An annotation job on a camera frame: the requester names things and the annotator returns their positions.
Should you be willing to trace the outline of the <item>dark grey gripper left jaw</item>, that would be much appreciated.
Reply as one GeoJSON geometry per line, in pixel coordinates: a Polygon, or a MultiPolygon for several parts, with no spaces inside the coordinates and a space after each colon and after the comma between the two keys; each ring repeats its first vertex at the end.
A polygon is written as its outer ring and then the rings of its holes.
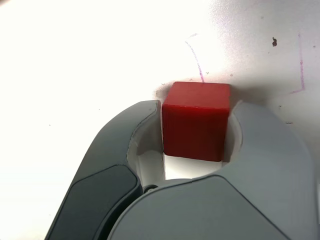
{"type": "Polygon", "coordinates": [[[48,240],[105,240],[144,187],[165,179],[161,102],[138,102],[96,135],[47,232],[48,240]]]}

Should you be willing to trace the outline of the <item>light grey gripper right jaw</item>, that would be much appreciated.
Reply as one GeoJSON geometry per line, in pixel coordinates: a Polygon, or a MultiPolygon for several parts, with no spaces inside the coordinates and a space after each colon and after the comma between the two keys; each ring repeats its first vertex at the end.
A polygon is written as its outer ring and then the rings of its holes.
{"type": "Polygon", "coordinates": [[[156,188],[119,217],[111,240],[317,240],[314,158],[270,110],[240,102],[236,148],[212,174],[156,188]]]}

